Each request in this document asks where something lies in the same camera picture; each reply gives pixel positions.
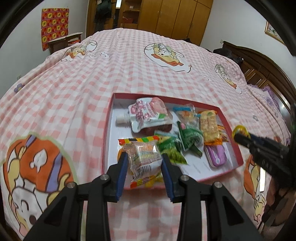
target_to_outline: purple pillow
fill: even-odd
[[[254,87],[254,88],[257,88],[257,89],[260,89],[258,86],[256,86],[256,85],[252,85],[252,84],[248,84],[248,86],[251,86],[251,87]],[[270,95],[270,97],[272,98],[272,100],[273,100],[273,102],[274,102],[274,104],[275,104],[275,106],[276,106],[276,108],[278,109],[278,111],[279,112],[281,112],[280,111],[280,108],[279,108],[279,104],[278,104],[278,102],[275,100],[275,98],[274,98],[274,95],[275,95],[275,93],[271,90],[271,88],[270,88],[270,86],[265,86],[263,89],[261,89],[262,91],[267,91],[268,92],[268,94]]]

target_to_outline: flower print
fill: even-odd
[[[14,89],[14,92],[17,93],[19,92],[25,85],[23,85],[22,83],[21,84],[18,84],[17,87]]]

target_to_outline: pink checkered bedsheet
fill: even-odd
[[[204,102],[220,107],[232,128],[242,124],[256,135],[277,136],[283,144],[289,137],[284,120],[266,93],[249,87],[238,65],[226,57],[184,41],[122,28],[97,32],[74,47],[77,51],[60,50],[49,56],[1,99],[1,160],[8,158],[14,140],[37,133],[54,139],[67,153],[76,182],[92,181],[104,172],[100,160],[102,138],[114,92]],[[20,83],[25,86],[15,93]],[[247,163],[248,150],[240,149]],[[255,169],[245,164],[218,179],[256,225],[270,177],[266,177],[263,193],[258,192],[255,183],[250,192],[244,187],[245,170]],[[3,171],[2,167],[6,220],[23,238],[21,221],[9,204]],[[165,190],[125,191],[121,200],[109,203],[108,208],[112,240],[176,240],[181,205],[170,203]]]

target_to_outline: red poster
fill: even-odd
[[[69,9],[44,8],[41,13],[42,49],[48,49],[48,41],[68,35]]]

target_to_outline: wooden wardrobe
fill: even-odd
[[[137,29],[200,45],[213,0],[142,0]]]

